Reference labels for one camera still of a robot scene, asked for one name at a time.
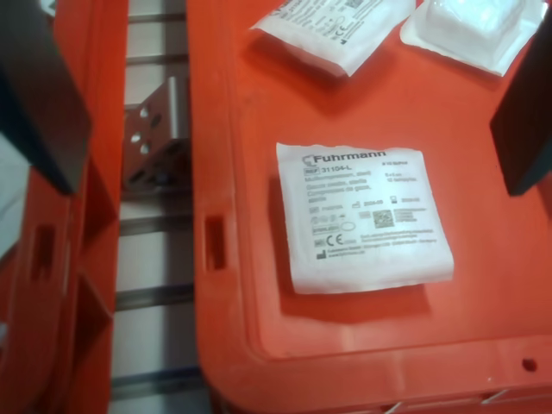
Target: crate handle slot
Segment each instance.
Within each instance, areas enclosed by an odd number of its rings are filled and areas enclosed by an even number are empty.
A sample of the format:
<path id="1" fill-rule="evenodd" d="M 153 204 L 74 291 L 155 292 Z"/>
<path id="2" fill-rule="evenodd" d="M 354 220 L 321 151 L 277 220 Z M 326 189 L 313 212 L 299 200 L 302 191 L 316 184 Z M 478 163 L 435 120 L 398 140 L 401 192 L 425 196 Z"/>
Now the crate handle slot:
<path id="1" fill-rule="evenodd" d="M 31 280 L 48 282 L 52 277 L 53 248 L 55 246 L 55 228 L 41 225 L 36 228 L 33 238 L 33 262 Z"/>
<path id="2" fill-rule="evenodd" d="M 223 270 L 226 267 L 226 238 L 223 217 L 206 217 L 204 231 L 205 266 L 209 272 Z"/>

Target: metal angle bracket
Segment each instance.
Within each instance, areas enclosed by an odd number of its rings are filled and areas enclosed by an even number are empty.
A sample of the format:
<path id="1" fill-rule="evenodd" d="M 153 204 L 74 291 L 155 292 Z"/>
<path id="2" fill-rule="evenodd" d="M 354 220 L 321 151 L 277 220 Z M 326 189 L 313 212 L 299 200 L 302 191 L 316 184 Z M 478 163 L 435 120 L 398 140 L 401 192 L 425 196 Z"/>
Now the metal angle bracket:
<path id="1" fill-rule="evenodd" d="M 123 143 L 123 186 L 129 191 L 173 189 L 189 183 L 189 140 L 179 82 L 170 77 L 127 114 Z"/>

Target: red plastic crate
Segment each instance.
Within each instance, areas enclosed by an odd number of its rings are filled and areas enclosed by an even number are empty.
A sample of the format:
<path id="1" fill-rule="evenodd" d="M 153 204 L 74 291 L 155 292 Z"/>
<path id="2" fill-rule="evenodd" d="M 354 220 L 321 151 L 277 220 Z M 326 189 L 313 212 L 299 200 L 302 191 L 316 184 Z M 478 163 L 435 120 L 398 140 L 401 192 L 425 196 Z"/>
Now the red plastic crate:
<path id="1" fill-rule="evenodd" d="M 208 381 L 245 412 L 552 410 L 534 390 L 538 405 L 482 404 L 552 385 L 547 190 L 508 197 L 488 126 L 521 57 L 495 78 L 407 47 L 395 29 L 351 79 L 333 79 L 249 30 L 279 3 L 187 5 Z M 277 142 L 423 151 L 454 280 L 295 294 Z"/>
<path id="2" fill-rule="evenodd" d="M 55 38 L 93 119 L 90 158 L 72 198 L 31 171 L 20 241 L 0 263 L 3 414 L 107 412 L 127 19 L 128 0 L 58 2 Z"/>

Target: barcode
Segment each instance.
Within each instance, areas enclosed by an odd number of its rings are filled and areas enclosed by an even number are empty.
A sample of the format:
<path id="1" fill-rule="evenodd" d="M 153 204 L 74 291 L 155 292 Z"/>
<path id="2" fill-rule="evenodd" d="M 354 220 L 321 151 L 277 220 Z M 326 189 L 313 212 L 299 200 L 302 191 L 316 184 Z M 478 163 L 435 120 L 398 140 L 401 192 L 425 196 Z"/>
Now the barcode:
<path id="1" fill-rule="evenodd" d="M 385 227 L 394 227 L 393 214 L 391 210 L 375 211 L 373 213 L 373 223 L 376 229 L 384 229 Z"/>
<path id="2" fill-rule="evenodd" d="M 348 7 L 352 7 L 353 9 L 358 9 L 359 6 L 363 3 L 364 3 L 364 0 L 347 0 L 345 5 Z"/>

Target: sterile gauze package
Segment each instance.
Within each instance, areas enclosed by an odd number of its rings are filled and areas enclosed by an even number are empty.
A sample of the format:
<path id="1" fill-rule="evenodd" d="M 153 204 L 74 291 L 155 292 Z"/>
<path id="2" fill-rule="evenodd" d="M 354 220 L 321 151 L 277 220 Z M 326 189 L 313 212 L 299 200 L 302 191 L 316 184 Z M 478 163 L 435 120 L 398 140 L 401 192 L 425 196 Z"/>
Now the sterile gauze package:
<path id="1" fill-rule="evenodd" d="M 416 0 L 287 0 L 252 28 L 309 65 L 351 76 L 415 8 Z"/>
<path id="2" fill-rule="evenodd" d="M 545 10 L 543 0 L 426 0 L 402 27 L 401 39 L 504 75 Z"/>
<path id="3" fill-rule="evenodd" d="M 276 151 L 295 292 L 452 279 L 421 152 L 283 144 Z"/>

